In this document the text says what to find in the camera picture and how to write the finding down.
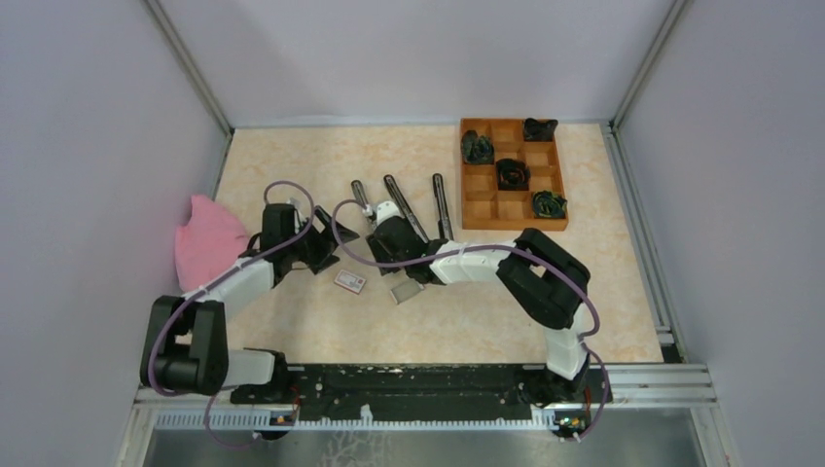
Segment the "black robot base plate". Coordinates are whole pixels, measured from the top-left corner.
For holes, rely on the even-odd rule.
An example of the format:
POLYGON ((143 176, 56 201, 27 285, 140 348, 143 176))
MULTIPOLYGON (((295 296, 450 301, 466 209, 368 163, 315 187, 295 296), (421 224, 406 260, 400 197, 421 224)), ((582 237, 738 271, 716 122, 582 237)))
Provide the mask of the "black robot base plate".
POLYGON ((567 380, 543 364, 289 364, 271 381, 243 384, 241 406, 284 404, 287 422, 366 421, 399 428, 476 428, 532 422, 572 441, 599 420, 613 392, 604 366, 567 380))

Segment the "red white staple box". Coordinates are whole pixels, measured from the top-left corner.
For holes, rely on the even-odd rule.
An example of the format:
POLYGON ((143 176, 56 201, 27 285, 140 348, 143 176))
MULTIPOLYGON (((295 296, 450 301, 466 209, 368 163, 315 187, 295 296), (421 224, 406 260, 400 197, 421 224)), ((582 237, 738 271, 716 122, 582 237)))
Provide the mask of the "red white staple box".
POLYGON ((334 283, 348 292, 360 295, 366 285, 366 279, 351 271, 342 269, 336 275, 334 283))

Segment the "staple box tray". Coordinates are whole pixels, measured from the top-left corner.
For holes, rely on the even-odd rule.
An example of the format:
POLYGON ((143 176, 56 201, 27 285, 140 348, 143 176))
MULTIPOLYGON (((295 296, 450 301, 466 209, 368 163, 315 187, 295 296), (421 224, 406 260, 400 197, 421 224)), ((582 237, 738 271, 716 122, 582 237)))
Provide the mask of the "staple box tray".
POLYGON ((414 279, 407 279, 390 288, 390 296, 396 305, 409 301, 425 289, 414 279))

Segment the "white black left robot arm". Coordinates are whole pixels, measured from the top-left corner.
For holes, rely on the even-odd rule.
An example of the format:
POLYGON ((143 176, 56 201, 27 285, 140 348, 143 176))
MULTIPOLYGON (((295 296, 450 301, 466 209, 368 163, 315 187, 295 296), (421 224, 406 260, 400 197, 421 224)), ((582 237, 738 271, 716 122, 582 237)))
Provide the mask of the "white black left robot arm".
POLYGON ((166 397, 211 396, 226 387, 253 385, 270 403, 284 400, 292 378, 276 367, 280 353, 230 350, 227 317, 275 288, 296 264, 314 274, 331 267, 339 261, 339 244, 359 236, 333 224, 321 206, 306 218, 292 204, 267 205, 261 230, 226 271, 183 296, 164 295, 153 302, 139 369, 141 383, 166 397))

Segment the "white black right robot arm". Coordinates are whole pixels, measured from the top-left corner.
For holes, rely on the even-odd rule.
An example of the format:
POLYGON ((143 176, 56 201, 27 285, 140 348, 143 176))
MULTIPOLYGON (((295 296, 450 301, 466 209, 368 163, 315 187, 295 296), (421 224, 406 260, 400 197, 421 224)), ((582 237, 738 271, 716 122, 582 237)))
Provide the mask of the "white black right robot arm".
POLYGON ((544 328, 548 387, 560 401, 574 400, 586 387, 590 356, 582 343, 591 273, 544 233, 527 228, 511 242, 425 241, 412 224, 393 216, 367 237, 377 263, 402 269, 420 284, 500 284, 526 314, 544 328))

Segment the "black stapler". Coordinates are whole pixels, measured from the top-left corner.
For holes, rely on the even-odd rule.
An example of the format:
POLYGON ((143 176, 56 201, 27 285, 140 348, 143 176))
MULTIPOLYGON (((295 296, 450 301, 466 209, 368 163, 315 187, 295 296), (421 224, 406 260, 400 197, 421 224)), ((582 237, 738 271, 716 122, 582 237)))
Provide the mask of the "black stapler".
POLYGON ((448 240, 454 240, 451 220, 448 213, 448 201, 445 190, 444 177, 441 173, 434 173, 432 175, 432 185, 437 207, 437 224, 439 228, 440 237, 448 240))
POLYGON ((391 174, 385 174, 383 176, 383 183, 384 183, 384 186, 385 186, 388 194, 390 195, 392 200, 395 202, 395 204, 399 208, 400 212, 403 214, 403 216, 411 224, 412 229, 414 230, 414 232, 418 235, 418 237, 422 241, 429 242, 430 239, 429 239, 428 235, 426 234, 426 231, 424 230, 424 228, 422 227, 422 225, 418 221, 417 216, 414 214, 410 204, 408 203, 407 199, 405 198, 402 191, 400 190, 400 187, 398 186, 395 177, 391 174))

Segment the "grey silver stapler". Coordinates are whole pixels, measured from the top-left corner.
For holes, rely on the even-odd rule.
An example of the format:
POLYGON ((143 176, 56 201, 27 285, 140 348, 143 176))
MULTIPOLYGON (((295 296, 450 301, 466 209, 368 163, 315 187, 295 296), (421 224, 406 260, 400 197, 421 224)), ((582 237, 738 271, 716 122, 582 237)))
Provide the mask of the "grey silver stapler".
POLYGON ((370 233, 367 235, 367 244, 373 253, 374 260, 376 262, 387 262, 386 251, 374 236, 374 230, 377 227, 377 215, 368 200, 364 185, 360 180, 353 180, 350 186, 355 199, 362 206, 362 214, 367 219, 370 227, 370 233))

